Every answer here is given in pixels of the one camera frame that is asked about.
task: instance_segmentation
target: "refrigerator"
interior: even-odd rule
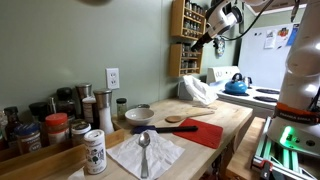
[[[238,67],[253,86],[280,89],[299,24],[252,28],[243,38]]]

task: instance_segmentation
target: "white bowl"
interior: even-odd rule
[[[153,115],[154,112],[149,108],[134,108],[125,113],[128,123],[133,126],[143,126],[148,124]]]

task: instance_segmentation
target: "green light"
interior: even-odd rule
[[[289,133],[291,132],[291,129],[292,129],[291,126],[287,126],[287,127],[284,129],[284,131],[283,131],[283,133],[282,133],[282,136],[281,136],[281,138],[280,138],[280,143],[281,143],[281,144],[285,144],[285,143],[286,143],[287,137],[288,137]]]

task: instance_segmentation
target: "blue kettle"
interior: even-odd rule
[[[227,82],[225,85],[225,93],[233,95],[245,94],[248,86],[243,82],[242,75],[236,73],[233,75],[231,81]]]

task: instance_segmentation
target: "red cutting board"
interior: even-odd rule
[[[213,149],[217,149],[219,147],[223,132],[222,127],[190,118],[184,120],[180,126],[197,126],[198,130],[194,132],[174,132],[174,135],[183,137],[207,147],[211,147]]]

